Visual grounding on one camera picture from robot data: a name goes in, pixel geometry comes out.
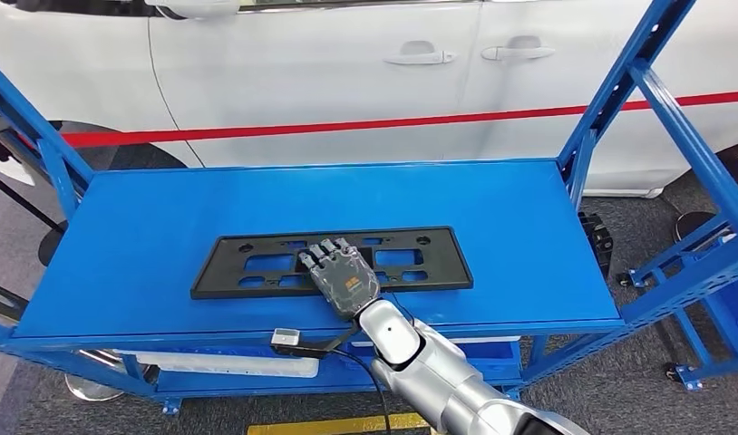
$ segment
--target silver robotic arm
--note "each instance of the silver robotic arm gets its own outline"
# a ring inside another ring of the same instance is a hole
[[[344,239],[324,240],[309,250],[300,259],[318,288],[338,315],[357,319],[374,343],[374,374],[440,433],[587,435],[553,412],[534,410],[495,390],[460,348],[379,299],[376,275]]]

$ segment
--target black cable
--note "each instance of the black cable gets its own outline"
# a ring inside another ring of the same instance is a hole
[[[366,362],[361,361],[361,358],[353,355],[352,353],[347,353],[339,349],[333,349],[332,352],[355,361],[356,363],[361,365],[361,367],[366,370],[366,373],[369,375],[369,377],[372,378],[372,382],[374,382],[374,387],[377,389],[377,394],[380,396],[380,403],[383,405],[383,413],[385,417],[385,433],[387,433],[387,435],[391,435],[391,418],[390,412],[388,412],[388,404],[385,401],[385,396],[383,396],[383,390],[380,389],[380,383],[377,381],[377,378],[374,377],[374,373],[372,373],[372,369],[370,369],[369,366],[366,365]]]

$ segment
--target red stripe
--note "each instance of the red stripe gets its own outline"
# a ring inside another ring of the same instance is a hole
[[[698,106],[738,102],[738,92],[709,93],[677,98],[682,106]],[[318,133],[325,131],[387,129],[392,127],[412,127],[421,125],[449,124],[454,122],[481,122],[540,118],[546,116],[579,115],[587,106],[566,106],[548,109],[529,109],[525,111],[488,111],[460,115],[428,116],[422,118],[403,118],[398,120],[324,122],[319,124],[271,125],[264,127],[228,127],[219,129],[157,130],[99,133],[65,133],[64,138],[76,148],[134,145],[148,142],[171,140],[203,140],[225,138],[248,138],[253,136],[274,136],[280,134]],[[630,101],[623,111],[648,109],[646,101]]]

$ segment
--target white car body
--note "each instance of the white car body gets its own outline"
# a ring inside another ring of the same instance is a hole
[[[0,3],[0,68],[47,119],[117,131],[579,106],[589,103],[648,4],[258,5],[177,21],[26,12]],[[698,0],[655,69],[677,97],[738,92],[738,0]],[[636,100],[643,100],[639,92]],[[685,112],[715,151],[738,144],[738,102]],[[157,146],[189,167],[550,157],[578,118]],[[586,192],[654,196],[688,169],[651,111],[626,111],[595,151]]]

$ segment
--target caster wheel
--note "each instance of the caster wheel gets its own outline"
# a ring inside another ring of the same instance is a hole
[[[677,364],[675,362],[666,362],[665,364],[663,364],[663,373],[669,381],[682,382],[681,378],[679,377],[679,373],[676,370],[676,367],[678,367],[679,365],[681,364]]]
[[[616,279],[620,285],[623,287],[630,287],[633,285],[633,280],[631,279],[631,275],[628,272],[623,272],[622,274],[617,274]]]

